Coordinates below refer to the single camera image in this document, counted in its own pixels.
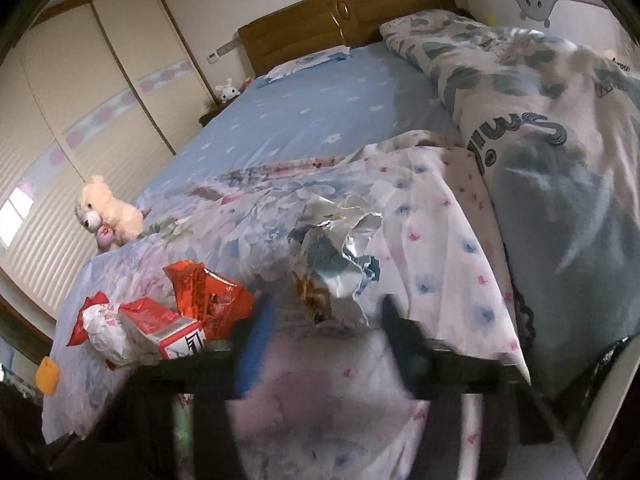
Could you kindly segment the red snack wrapper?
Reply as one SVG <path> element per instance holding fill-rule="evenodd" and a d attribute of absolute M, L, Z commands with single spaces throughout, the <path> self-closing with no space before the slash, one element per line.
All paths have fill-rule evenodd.
<path fill-rule="evenodd" d="M 252 313 L 254 296 L 204 263 L 180 260 L 165 266 L 164 272 L 174 288 L 178 311 L 200 321 L 207 340 L 228 338 L 235 323 Z"/>

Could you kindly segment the silver foil snack bag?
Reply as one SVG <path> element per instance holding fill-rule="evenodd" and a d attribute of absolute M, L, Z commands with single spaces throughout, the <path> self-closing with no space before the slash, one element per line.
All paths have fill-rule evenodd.
<path fill-rule="evenodd" d="M 382 223 L 382 214 L 358 196 L 338 203 L 308 198 L 288 233 L 288 262 L 296 296 L 314 324 L 369 325 L 360 297 L 380 279 L 372 243 Z"/>

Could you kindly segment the white 1928 paper box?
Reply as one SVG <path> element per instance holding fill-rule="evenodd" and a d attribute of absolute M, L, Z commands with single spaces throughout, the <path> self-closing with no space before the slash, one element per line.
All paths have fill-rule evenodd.
<path fill-rule="evenodd" d="M 147 356 L 172 360 L 203 350 L 205 334 L 201 322 L 151 298 L 122 304 L 118 314 L 127 336 Z"/>

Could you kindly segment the white tissue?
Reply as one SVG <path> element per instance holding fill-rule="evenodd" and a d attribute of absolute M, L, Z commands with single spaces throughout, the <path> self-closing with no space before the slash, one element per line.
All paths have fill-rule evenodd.
<path fill-rule="evenodd" d="M 122 325 L 121 306 L 94 304 L 82 312 L 82 328 L 93 349 L 115 366 L 127 366 L 142 360 L 141 350 Z"/>

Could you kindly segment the green snack wrapper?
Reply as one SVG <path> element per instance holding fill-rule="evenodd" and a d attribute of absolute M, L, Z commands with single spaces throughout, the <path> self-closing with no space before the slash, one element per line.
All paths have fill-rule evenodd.
<path fill-rule="evenodd" d="M 178 478 L 194 480 L 193 467 L 193 394 L 177 394 L 171 400 L 174 448 Z"/>

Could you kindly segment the black round trash bin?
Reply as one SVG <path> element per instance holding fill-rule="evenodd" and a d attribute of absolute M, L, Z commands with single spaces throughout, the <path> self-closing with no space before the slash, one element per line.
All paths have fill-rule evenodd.
<path fill-rule="evenodd" d="M 580 468 L 589 474 L 639 371 L 639 335 L 625 337 L 575 381 L 565 422 Z"/>

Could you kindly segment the cream teddy bear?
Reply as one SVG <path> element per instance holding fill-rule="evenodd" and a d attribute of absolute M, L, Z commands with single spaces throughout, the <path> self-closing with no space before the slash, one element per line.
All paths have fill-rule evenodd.
<path fill-rule="evenodd" d="M 96 238 L 99 252 L 109 252 L 137 238 L 149 212 L 116 198 L 102 176 L 92 176 L 75 203 L 75 216 Z"/>

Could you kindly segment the dark wooden nightstand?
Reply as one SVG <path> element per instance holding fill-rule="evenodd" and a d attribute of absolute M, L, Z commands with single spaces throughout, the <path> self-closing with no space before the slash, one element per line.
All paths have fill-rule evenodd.
<path fill-rule="evenodd" d="M 232 102 L 221 103 L 214 110 L 210 110 L 209 112 L 207 112 L 206 114 L 198 118 L 198 122 L 202 127 L 206 127 L 215 117 L 217 117 L 220 113 L 222 113 L 231 104 Z"/>

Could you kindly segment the blue bed sheet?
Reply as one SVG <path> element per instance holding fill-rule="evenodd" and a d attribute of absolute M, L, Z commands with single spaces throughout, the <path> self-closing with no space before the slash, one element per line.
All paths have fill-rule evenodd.
<path fill-rule="evenodd" d="M 289 160 L 347 155 L 409 130 L 458 143 L 461 134 L 422 70 L 378 42 L 349 58 L 272 84 L 253 81 L 134 201 L 149 208 L 174 188 Z"/>

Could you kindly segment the white bunny plush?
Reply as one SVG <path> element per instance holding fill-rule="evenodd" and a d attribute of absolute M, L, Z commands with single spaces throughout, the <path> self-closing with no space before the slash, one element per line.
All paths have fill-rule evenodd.
<path fill-rule="evenodd" d="M 241 91 L 235 87 L 231 78 L 228 78 L 224 84 L 217 84 L 215 91 L 222 104 L 227 104 L 241 95 Z"/>

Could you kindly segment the grey leaf pattern duvet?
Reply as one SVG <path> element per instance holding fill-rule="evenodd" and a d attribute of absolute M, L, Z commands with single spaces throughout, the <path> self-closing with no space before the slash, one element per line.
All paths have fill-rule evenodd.
<path fill-rule="evenodd" d="M 639 329 L 639 78 L 565 39 L 444 10 L 380 32 L 475 157 L 533 312 L 530 362 L 557 396 Z"/>

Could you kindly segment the cream sliding wardrobe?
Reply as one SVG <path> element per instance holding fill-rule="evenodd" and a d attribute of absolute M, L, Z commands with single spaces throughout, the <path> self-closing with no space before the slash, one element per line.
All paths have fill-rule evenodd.
<path fill-rule="evenodd" d="M 1 267 L 38 311 L 96 251 L 82 187 L 133 200 L 216 104 L 165 0 L 70 0 L 26 32 L 1 66 Z"/>

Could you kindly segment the blue white pillow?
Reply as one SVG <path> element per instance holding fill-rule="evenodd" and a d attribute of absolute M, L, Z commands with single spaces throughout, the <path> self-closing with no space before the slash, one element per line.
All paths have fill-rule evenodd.
<path fill-rule="evenodd" d="M 344 44 L 306 54 L 273 67 L 265 76 L 258 78 L 258 87 L 268 86 L 268 84 L 272 84 L 273 82 L 292 76 L 303 70 L 309 70 L 310 68 L 326 63 L 344 61 L 348 58 L 350 58 L 350 47 L 346 47 Z"/>

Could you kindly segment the wall switch panel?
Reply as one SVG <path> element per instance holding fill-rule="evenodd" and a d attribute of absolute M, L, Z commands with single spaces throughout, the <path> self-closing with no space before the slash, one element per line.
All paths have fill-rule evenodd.
<path fill-rule="evenodd" d="M 209 64 L 214 64 L 219 59 L 220 59 L 220 56 L 218 55 L 218 53 L 217 52 L 213 52 L 207 57 L 207 62 L 209 62 Z"/>

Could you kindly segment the grey bed guard rail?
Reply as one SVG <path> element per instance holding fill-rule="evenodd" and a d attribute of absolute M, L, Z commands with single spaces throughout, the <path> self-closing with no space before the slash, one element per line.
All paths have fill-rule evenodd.
<path fill-rule="evenodd" d="M 536 29 L 608 58 L 621 58 L 626 36 L 601 0 L 465 0 L 490 26 Z"/>

